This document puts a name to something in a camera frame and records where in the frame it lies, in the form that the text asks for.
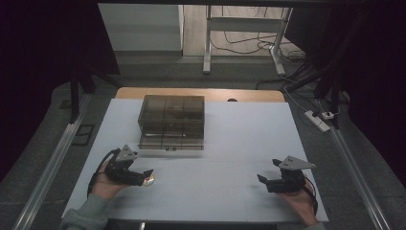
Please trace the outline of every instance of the power strip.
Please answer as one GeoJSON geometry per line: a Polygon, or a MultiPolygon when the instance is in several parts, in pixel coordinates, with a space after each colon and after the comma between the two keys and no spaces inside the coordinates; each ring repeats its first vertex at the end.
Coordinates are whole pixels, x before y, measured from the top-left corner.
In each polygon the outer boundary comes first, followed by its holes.
{"type": "Polygon", "coordinates": [[[322,119],[320,119],[318,116],[313,117],[313,111],[308,110],[304,115],[308,118],[308,120],[310,120],[310,122],[314,124],[314,126],[319,128],[322,132],[329,131],[329,126],[326,125],[326,123],[324,123],[322,119]]]}

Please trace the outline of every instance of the white wall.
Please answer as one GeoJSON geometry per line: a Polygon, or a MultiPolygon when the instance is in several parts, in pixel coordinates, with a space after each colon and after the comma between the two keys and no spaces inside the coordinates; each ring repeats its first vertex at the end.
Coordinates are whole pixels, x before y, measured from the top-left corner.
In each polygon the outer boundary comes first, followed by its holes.
{"type": "Polygon", "coordinates": [[[99,4],[114,51],[181,51],[183,7],[99,4]]]}

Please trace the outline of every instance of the white tabletop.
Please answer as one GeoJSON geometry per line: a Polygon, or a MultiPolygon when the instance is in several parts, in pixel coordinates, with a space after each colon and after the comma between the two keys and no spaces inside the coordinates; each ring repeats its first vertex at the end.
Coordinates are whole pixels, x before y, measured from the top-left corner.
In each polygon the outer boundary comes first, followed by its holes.
{"type": "MultiPolygon", "coordinates": [[[[78,209],[103,157],[128,144],[139,152],[130,169],[154,169],[150,187],[130,187],[110,202],[112,219],[177,222],[297,222],[257,174],[280,179],[272,159],[306,161],[288,103],[205,102],[204,150],[138,149],[142,100],[113,99],[65,212],[78,209]]],[[[314,181],[311,170],[305,170],[314,181]]],[[[317,219],[327,221],[320,197],[317,219]]]]}

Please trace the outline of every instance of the gray sleeve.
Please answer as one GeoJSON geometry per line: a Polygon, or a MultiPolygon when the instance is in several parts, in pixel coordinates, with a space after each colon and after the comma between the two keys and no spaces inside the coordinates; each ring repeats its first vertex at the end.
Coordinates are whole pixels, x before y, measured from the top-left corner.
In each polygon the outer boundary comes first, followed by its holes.
{"type": "Polygon", "coordinates": [[[60,230],[99,230],[104,229],[107,217],[104,215],[108,200],[98,195],[90,194],[83,205],[78,209],[66,212],[60,230]]]}
{"type": "Polygon", "coordinates": [[[306,228],[304,228],[302,230],[326,230],[326,228],[321,222],[319,222],[319,223],[317,223],[317,224],[315,224],[313,226],[306,227],[306,228]]]}

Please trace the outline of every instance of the storage box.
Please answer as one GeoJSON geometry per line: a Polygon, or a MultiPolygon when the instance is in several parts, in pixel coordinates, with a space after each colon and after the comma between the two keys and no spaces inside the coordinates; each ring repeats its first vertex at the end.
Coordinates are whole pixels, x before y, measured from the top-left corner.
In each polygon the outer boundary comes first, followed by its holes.
{"type": "Polygon", "coordinates": [[[146,95],[138,125],[139,148],[147,150],[203,150],[203,96],[146,95]]]}

